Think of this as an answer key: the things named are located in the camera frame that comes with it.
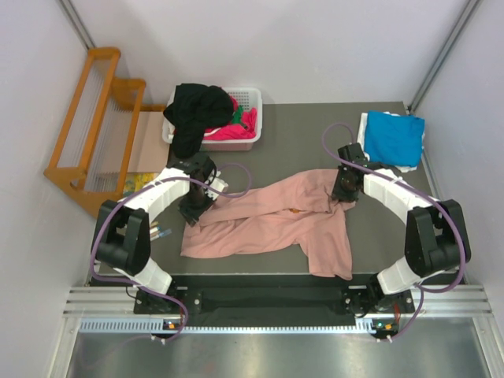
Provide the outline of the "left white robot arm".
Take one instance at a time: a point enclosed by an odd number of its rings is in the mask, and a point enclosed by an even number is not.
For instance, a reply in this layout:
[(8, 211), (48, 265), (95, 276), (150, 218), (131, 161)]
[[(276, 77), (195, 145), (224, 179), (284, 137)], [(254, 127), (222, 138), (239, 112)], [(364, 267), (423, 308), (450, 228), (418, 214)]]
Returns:
[(195, 223), (227, 189), (212, 159), (197, 153), (166, 166), (139, 191), (104, 201), (91, 246), (91, 276), (137, 287), (161, 312), (186, 314), (172, 276), (151, 257), (150, 224), (179, 199), (182, 217)]

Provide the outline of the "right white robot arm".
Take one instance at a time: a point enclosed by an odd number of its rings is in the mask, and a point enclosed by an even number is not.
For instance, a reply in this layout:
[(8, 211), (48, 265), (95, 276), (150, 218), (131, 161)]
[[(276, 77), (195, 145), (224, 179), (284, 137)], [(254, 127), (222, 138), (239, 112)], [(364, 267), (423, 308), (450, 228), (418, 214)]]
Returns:
[(454, 268), (464, 273), (472, 251), (461, 205), (440, 201), (411, 187), (385, 164), (371, 162), (359, 143), (338, 149), (341, 162), (332, 189), (338, 202), (356, 202), (360, 193), (380, 202), (406, 226), (404, 256), (366, 284), (363, 313), (388, 310), (397, 294)]

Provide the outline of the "pink t shirt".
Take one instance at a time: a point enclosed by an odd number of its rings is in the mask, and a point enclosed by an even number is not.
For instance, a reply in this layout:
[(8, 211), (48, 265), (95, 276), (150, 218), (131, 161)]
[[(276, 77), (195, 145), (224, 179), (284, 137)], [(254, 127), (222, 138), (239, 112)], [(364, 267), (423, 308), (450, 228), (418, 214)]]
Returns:
[(225, 258), (298, 245), (310, 274), (350, 280), (346, 212), (354, 204), (332, 198), (337, 174), (335, 169), (312, 169), (239, 198), (219, 197), (195, 226), (184, 229), (182, 256)]

